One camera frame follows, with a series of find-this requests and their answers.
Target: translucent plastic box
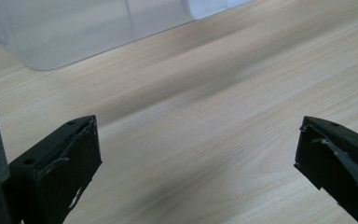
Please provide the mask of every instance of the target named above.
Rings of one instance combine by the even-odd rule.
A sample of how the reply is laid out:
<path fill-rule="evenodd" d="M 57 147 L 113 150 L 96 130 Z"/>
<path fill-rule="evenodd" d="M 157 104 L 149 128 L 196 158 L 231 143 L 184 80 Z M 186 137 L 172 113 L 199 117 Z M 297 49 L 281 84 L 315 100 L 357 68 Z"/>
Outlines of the translucent plastic box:
<path fill-rule="evenodd" d="M 0 45 L 29 67 L 65 66 L 250 0 L 0 0 Z"/>

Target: light wood grain surface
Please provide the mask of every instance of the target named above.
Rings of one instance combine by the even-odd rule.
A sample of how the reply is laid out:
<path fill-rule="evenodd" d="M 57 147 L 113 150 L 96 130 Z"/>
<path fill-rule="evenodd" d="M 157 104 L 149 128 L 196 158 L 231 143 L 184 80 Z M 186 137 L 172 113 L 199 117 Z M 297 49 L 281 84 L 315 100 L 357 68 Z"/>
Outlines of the light wood grain surface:
<path fill-rule="evenodd" d="M 66 223 L 355 223 L 293 163 L 305 115 L 358 132 L 358 0 L 256 0 L 49 72 L 0 48 L 9 161 L 89 114 L 103 165 Z"/>

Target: wooden table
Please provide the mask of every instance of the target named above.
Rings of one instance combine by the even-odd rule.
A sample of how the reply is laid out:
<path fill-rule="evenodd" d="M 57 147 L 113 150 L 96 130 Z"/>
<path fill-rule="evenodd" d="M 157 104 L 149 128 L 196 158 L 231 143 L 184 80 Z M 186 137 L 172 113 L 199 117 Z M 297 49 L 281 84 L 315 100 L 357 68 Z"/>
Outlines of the wooden table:
<path fill-rule="evenodd" d="M 256 0 L 64 68 L 0 47 L 7 158 L 95 114 L 66 223 L 355 223 L 294 167 L 303 116 L 358 132 L 358 0 Z"/>

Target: white plastic container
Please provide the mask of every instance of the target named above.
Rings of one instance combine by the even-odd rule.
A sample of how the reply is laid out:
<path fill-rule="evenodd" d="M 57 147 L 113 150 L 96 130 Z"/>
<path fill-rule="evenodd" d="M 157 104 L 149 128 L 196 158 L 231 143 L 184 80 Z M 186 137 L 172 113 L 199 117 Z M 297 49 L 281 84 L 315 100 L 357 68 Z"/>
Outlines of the white plastic container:
<path fill-rule="evenodd" d="M 249 0 L 0 0 L 0 45 L 49 70 Z"/>

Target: tabletop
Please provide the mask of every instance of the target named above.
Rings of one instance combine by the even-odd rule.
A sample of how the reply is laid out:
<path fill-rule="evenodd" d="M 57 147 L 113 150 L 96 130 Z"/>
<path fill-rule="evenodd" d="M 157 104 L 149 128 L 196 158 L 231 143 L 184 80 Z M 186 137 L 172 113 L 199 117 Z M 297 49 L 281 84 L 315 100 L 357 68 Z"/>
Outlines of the tabletop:
<path fill-rule="evenodd" d="M 358 0 L 255 0 L 52 71 L 0 47 L 9 161 L 92 114 L 65 223 L 356 223 L 293 164 L 304 116 L 358 132 Z"/>

